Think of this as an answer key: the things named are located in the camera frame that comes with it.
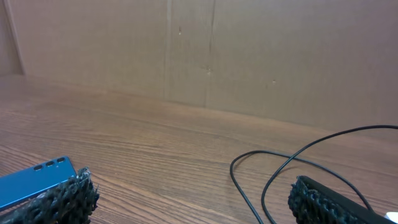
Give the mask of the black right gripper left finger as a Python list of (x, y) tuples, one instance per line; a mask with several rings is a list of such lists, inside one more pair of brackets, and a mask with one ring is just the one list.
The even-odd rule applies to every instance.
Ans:
[(28, 203), (1, 216), (1, 224), (86, 224), (100, 195), (88, 167)]

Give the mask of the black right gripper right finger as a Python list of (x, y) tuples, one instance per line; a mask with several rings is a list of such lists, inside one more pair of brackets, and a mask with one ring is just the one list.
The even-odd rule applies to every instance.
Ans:
[(363, 194), (346, 182), (363, 201), (360, 205), (304, 175), (298, 176), (288, 197), (297, 223), (304, 224), (394, 224), (377, 214)]

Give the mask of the blue smartphone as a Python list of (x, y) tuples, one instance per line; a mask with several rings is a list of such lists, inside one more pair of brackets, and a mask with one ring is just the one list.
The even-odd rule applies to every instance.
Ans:
[(69, 157), (63, 156), (1, 177), (1, 211), (32, 199), (76, 176)]

